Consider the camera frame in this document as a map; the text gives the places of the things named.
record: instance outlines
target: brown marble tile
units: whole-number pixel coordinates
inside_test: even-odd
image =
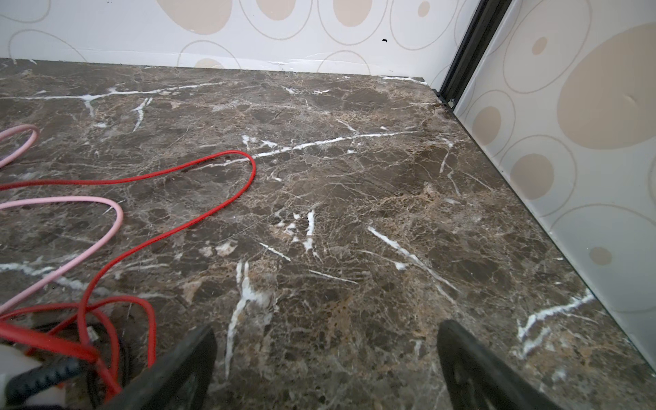
[[[131,176],[236,148],[256,157],[242,198],[116,266],[98,292],[148,298],[160,352],[211,323],[207,408],[448,409],[435,346],[447,318],[566,408],[653,408],[651,369],[427,86],[1,63],[0,125],[43,134],[0,182]],[[248,172],[219,159],[133,184],[1,193],[106,196],[126,212],[110,244],[31,303],[77,300],[111,257],[220,203]],[[105,211],[0,213],[0,299],[102,236]],[[142,363],[141,312],[116,306],[112,319]]]

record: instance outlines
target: black door frame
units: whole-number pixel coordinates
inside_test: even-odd
[[[444,83],[437,92],[440,100],[450,108],[458,104],[511,3],[512,0],[480,1]]]

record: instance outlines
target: wall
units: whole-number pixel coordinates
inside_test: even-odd
[[[656,1],[515,0],[455,112],[656,368]]]
[[[416,76],[439,88],[477,5],[478,0],[3,0],[0,56]]]

